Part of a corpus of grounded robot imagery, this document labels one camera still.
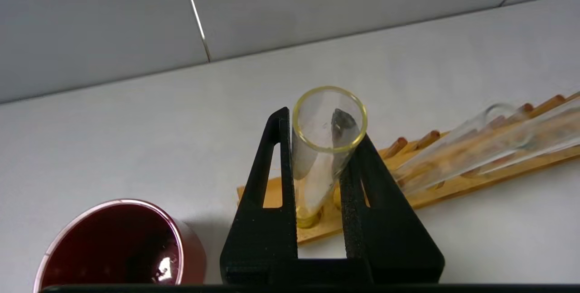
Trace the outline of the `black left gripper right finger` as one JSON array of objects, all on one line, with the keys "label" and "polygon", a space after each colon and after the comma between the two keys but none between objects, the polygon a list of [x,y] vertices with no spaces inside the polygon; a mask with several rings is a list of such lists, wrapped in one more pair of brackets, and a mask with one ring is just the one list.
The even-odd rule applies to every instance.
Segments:
[{"label": "black left gripper right finger", "polygon": [[375,284],[437,284],[445,260],[366,135],[340,176],[348,259]]}]

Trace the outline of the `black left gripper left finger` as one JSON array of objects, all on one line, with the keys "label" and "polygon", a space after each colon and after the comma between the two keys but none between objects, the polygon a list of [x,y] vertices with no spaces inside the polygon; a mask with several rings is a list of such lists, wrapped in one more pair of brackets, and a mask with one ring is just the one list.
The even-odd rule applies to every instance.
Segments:
[{"label": "black left gripper left finger", "polygon": [[[298,257],[295,191],[290,154],[289,109],[268,118],[237,212],[220,254],[220,274],[226,284],[267,284],[273,265]],[[265,208],[274,153],[281,157],[282,205]]]}]

